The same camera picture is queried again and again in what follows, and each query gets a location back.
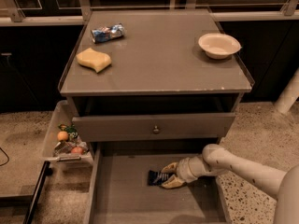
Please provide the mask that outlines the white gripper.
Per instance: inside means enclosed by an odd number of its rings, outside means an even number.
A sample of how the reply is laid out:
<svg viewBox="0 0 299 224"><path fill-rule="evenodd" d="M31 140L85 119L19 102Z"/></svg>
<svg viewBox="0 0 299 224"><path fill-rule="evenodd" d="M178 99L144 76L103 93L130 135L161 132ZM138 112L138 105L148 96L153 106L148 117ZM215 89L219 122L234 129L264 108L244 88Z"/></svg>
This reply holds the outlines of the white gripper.
<svg viewBox="0 0 299 224"><path fill-rule="evenodd" d="M198 177L191 171L189 160L190 158L185 158L178 163L172 162L161 170L164 174L177 173L177 175L171 175L165 182L163 182L162 187L164 189L180 188L184 186L185 183L191 183L198 179Z"/></svg>

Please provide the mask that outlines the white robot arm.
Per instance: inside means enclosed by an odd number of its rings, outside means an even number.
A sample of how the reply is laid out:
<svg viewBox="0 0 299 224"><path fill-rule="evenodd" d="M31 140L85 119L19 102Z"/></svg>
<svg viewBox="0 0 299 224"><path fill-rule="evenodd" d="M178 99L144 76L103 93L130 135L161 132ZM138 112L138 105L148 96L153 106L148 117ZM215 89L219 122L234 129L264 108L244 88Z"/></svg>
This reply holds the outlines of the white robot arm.
<svg viewBox="0 0 299 224"><path fill-rule="evenodd" d="M163 182L165 189L175 189L201 176L216 176L231 171L277 201L273 224L299 224L299 165L288 172L246 160L216 144L205 146L199 156L184 158L165 166L171 174Z"/></svg>

